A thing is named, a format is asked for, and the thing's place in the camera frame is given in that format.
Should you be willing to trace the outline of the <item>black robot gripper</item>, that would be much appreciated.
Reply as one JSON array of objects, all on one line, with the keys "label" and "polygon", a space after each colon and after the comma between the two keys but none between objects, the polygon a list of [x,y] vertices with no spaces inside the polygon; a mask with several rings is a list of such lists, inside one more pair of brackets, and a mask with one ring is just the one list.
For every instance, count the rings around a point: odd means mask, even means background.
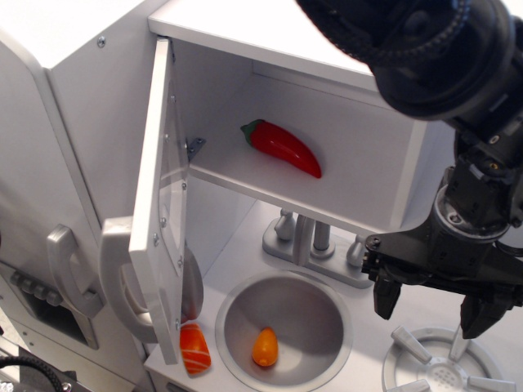
[{"label": "black robot gripper", "polygon": [[513,308],[522,262],[495,243],[522,220],[510,217],[512,184],[473,165],[446,169],[427,219],[406,231],[367,237],[363,271],[374,281],[374,311],[390,319],[402,284],[466,295],[463,339],[475,339]]}]

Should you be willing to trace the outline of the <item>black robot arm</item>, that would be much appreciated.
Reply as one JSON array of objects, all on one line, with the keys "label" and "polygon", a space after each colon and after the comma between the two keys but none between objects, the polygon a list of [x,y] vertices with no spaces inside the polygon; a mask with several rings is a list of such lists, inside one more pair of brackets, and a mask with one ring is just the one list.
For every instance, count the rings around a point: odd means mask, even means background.
[{"label": "black robot arm", "polygon": [[522,303],[522,263],[499,239],[522,224],[522,21],[500,1],[302,1],[314,26],[365,63],[382,98],[455,131],[428,218],[366,241],[375,312],[403,285],[463,295],[463,337]]}]

